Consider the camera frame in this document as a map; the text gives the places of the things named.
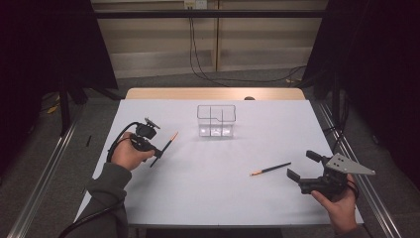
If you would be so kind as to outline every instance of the sleeve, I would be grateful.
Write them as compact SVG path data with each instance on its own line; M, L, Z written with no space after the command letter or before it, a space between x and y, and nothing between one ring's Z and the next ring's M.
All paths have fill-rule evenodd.
M124 187L132 175L129 171L115 164L106 163L98 179L92 179L86 186L92 195L80 218L96 213L121 202L127 193ZM90 220L71 231L67 237L128 237L128 221L124 204Z
M361 227L351 230L346 234L334 236L334 238L363 238L363 237L365 237L365 234Z

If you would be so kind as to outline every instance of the person's right hand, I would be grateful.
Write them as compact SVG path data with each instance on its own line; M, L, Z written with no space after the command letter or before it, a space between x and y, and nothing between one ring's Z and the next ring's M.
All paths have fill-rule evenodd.
M347 175L347 179L354 182L351 175ZM358 228L355 216L356 198L349 188L346 188L340 195L333 197L332 201L319 191L313 190L311 194L328 211L331 225L337 235Z
M112 163L124 167L128 171L132 171L141 162L155 154L155 151L141 152L136 150L130 141L131 134L131 132L124 133L111 158Z

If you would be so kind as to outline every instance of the clear plastic box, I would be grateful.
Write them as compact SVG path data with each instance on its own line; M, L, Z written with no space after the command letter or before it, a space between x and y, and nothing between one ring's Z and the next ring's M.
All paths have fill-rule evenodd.
M236 107L235 105L199 105L197 119L199 136L233 137Z

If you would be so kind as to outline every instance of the metal rail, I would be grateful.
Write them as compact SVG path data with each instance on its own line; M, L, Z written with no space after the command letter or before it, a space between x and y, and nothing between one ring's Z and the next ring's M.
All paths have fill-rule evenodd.
M52 155L50 157L49 162L47 163L46 168L43 171L43 174L38 180L37 185L32 191L30 198L28 199L24 208L19 214L18 219L13 225L7 238L23 238L26 236L31 223L34 220L35 215L37 214L38 208L40 207L41 202L43 201L44 195L49 187L49 184L56 171L56 168L58 167L59 162L61 161L61 158L64 154L64 151L67 148L67 145L73 135L76 123L80 119L83 109L84 105L77 107L69 129L62 137L58 139L58 142L55 146L54 151L52 152Z
M329 127L333 127L334 122L332 119L332 113L331 113L330 108L325 103L321 103L320 108ZM333 131L333 135L336 140L340 137L340 133L337 130ZM347 141L346 137L342 136L340 140L341 141L339 142L339 146L344 156L358 163L359 160L356 157L355 153L353 152L352 148L350 147L350 144ZM360 186L360 189L364 193L367 199L367 202L369 203L370 208L372 209L374 215L376 216L376 219L379 222L380 226L382 227L382 230L385 233L386 237L388 238L401 237L401 234L396 228L395 223L392 220L392 217L390 216L388 209L383 204L376 190L373 188L372 184L370 183L370 180L368 179L368 177L362 176L362 175L354 175L354 178L357 181L358 185Z

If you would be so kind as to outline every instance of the white table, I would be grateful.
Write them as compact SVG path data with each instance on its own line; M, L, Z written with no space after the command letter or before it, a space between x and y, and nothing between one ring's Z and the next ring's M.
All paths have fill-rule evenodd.
M204 104L237 107L233 138L198 136L196 109ZM305 157L307 150L332 156L309 101L123 100L94 178L121 130L133 121L144 122L145 117L161 126L151 140L158 148L176 131L179 134L152 168L148 160L133 171L126 187L129 223L148 227L329 223L324 208L300 193L297 183L286 176L286 168L249 176L287 162L303 178L322 174L322 165ZM358 211L357 221L363 223Z

